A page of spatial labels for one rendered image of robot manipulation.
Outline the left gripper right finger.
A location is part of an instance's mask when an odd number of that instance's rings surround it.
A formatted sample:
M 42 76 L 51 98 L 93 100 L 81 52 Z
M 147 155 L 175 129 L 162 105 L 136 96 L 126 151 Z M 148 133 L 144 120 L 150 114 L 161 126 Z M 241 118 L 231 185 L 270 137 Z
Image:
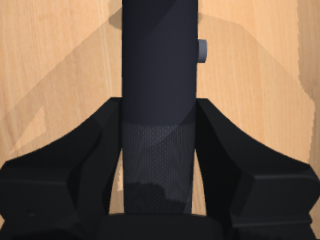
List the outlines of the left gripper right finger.
M 208 98 L 196 98 L 195 151 L 206 216 L 224 240 L 317 240 L 309 212 L 320 179 L 310 164 L 257 141 Z

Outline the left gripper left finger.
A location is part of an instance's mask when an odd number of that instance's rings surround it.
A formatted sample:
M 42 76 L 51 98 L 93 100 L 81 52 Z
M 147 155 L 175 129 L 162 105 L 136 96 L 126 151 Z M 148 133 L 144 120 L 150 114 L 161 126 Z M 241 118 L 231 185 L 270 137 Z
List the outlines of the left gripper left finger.
M 122 149 L 122 97 L 75 129 L 0 168 L 0 240 L 88 240 L 109 214 Z

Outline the black flashlight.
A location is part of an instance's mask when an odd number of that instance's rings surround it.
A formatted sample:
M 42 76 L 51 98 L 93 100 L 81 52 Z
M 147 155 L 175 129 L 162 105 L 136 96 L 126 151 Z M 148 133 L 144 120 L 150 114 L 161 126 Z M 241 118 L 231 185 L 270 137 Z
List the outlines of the black flashlight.
M 192 214 L 198 0 L 122 0 L 124 213 Z

